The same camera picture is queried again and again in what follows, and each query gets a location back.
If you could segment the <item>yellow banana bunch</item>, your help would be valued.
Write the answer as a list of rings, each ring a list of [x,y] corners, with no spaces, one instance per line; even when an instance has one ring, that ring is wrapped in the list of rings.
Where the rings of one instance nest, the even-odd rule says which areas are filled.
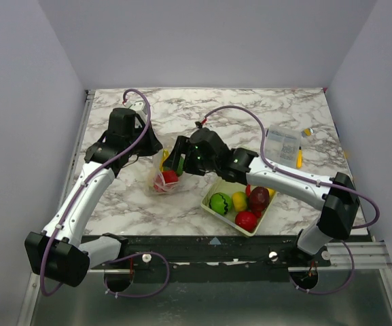
[[[166,159],[169,157],[169,151],[167,149],[162,150],[162,158],[160,161],[160,171],[162,172],[164,170],[164,162]]]

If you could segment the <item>green bell pepper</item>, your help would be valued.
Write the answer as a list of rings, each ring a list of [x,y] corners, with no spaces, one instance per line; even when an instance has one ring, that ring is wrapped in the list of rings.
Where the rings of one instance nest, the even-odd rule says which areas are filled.
[[[176,169],[176,174],[178,177],[180,177],[183,174],[184,161],[185,161],[185,159],[183,157],[180,157],[178,167]]]

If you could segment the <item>red bell pepper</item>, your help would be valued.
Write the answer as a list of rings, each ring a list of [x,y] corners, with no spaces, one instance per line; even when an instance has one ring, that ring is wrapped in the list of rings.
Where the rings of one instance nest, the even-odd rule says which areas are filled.
[[[159,172],[153,181],[153,188],[158,193],[167,193],[174,190],[179,182],[179,178],[175,171],[166,170]]]

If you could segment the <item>clear zip top bag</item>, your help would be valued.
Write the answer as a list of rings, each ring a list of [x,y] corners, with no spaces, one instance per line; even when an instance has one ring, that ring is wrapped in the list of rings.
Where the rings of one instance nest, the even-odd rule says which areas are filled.
[[[180,156],[175,170],[163,166],[172,149],[173,146],[169,141],[163,145],[163,149],[153,156],[152,166],[148,170],[144,188],[148,196],[172,194],[181,188],[184,180],[183,163],[185,156]]]

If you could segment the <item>green watermelon toy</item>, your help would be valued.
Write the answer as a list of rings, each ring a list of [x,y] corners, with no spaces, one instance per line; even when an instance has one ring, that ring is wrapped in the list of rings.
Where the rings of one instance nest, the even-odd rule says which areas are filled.
[[[229,195],[223,192],[214,193],[210,197],[209,208],[217,214],[225,216],[233,208],[232,199],[229,197]]]

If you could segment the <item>red chili pepper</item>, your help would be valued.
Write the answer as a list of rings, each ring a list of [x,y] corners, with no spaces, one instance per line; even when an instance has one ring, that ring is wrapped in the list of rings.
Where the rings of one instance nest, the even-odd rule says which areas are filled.
[[[251,195],[251,185],[247,185],[245,189],[245,194],[247,197],[250,197]]]

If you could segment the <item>yellow lemon toy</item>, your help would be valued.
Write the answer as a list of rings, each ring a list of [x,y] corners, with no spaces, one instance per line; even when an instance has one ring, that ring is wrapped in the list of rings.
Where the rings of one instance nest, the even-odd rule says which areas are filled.
[[[276,194],[276,191],[268,188],[268,193],[269,193],[269,196],[272,198]]]

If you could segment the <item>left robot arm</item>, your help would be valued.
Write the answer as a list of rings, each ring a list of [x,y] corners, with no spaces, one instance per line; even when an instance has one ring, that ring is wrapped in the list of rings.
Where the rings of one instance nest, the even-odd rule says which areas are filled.
[[[153,156],[162,149],[150,117],[149,107],[139,103],[115,108],[106,131],[86,150],[81,173],[59,211],[40,233],[27,236],[26,253],[41,288],[47,278],[76,287],[93,267],[108,262],[122,268],[128,263],[121,236],[104,234],[89,243],[83,243],[82,236],[103,193],[129,158]]]

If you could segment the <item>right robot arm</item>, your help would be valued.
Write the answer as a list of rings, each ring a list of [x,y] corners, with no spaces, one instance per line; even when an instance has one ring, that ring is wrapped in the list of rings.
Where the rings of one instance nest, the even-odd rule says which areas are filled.
[[[177,137],[163,165],[171,170],[181,166],[191,175],[216,173],[230,183],[268,187],[320,211],[320,216],[299,233],[296,245],[291,248],[291,259],[299,266],[313,261],[319,249],[330,240],[346,240],[359,208],[359,199],[348,175],[311,175],[274,162],[266,163],[254,151],[230,149],[208,128],[198,129],[190,137]]]

